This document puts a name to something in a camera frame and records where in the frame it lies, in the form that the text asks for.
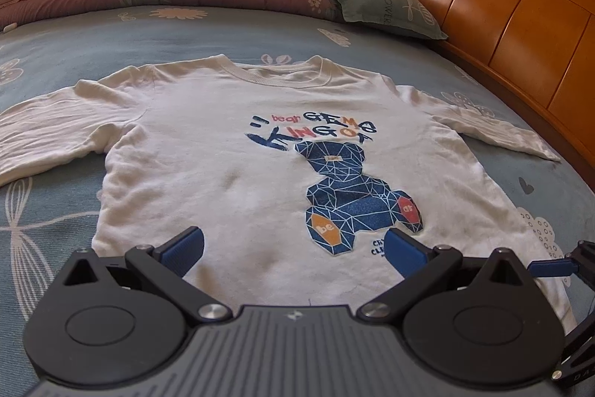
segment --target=red patch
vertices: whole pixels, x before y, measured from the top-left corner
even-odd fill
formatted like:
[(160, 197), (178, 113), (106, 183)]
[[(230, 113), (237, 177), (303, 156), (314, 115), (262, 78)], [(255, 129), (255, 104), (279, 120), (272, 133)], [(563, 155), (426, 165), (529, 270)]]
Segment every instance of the red patch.
[(405, 216), (405, 219), (411, 224), (417, 224), (419, 222), (419, 212), (411, 199), (400, 197), (398, 204), (401, 214)]

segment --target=heart pattern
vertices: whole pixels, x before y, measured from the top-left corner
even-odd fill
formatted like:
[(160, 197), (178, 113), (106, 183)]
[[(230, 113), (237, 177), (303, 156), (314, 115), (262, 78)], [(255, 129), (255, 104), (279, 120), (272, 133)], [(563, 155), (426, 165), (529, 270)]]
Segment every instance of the heart pattern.
[(527, 184), (527, 182), (525, 182), (525, 179), (523, 179), (522, 177), (519, 177), (519, 183), (521, 184), (522, 191), (527, 195), (529, 195), (531, 192), (535, 190), (535, 187), (533, 187), (531, 184)]

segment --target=white long-sleeve shirt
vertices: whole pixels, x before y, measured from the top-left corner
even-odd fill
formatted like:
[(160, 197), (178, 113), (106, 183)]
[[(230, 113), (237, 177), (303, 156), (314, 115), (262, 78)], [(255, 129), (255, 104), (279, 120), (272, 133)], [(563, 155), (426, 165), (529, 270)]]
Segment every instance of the white long-sleeve shirt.
[[(468, 256), (548, 258), (457, 132), (557, 160), (532, 131), (380, 74), (219, 55), (130, 66), (6, 110), (0, 186), (107, 153), (100, 255), (197, 225), (205, 255), (186, 278), (214, 298), (355, 309), (401, 279), (382, 250), (392, 226)], [(569, 328), (562, 284), (543, 284)]]

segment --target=blue bedsheet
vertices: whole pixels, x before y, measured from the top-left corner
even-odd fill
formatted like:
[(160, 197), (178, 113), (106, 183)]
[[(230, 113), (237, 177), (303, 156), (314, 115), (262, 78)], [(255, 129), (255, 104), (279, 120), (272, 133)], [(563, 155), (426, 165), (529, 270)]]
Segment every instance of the blue bedsheet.
[[(220, 53), (241, 63), (288, 64), (320, 54), (528, 128), (498, 98), (415, 41), (274, 12), (159, 8), (156, 15), (156, 9), (132, 7), (44, 20), (0, 35), (0, 111), (129, 65)], [(573, 249), (581, 238), (593, 239), (595, 197), (566, 162), (465, 141), (552, 255)], [(102, 155), (91, 154), (0, 188), (0, 201), (5, 202), (5, 211), (0, 211), (1, 397), (19, 396), (35, 383), (21, 345), (23, 325), (71, 251), (90, 244), (103, 162)], [(593, 295), (576, 278), (567, 291), (577, 320), (582, 320)]]

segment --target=shirt sleeve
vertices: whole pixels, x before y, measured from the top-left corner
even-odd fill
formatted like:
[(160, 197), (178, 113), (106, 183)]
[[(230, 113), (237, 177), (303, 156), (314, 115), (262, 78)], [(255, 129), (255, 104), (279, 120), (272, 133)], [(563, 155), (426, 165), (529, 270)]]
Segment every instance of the shirt sleeve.
[(412, 86), (395, 86), (390, 78), (385, 83), (395, 95), (409, 105), (430, 115), (435, 121), (458, 133), (469, 135), (490, 145), (560, 161), (547, 144), (532, 130), (515, 127), (502, 120), (487, 118), (474, 110), (450, 105)]
[(150, 106), (153, 70), (129, 66), (0, 113), (0, 186), (91, 151), (109, 151)]

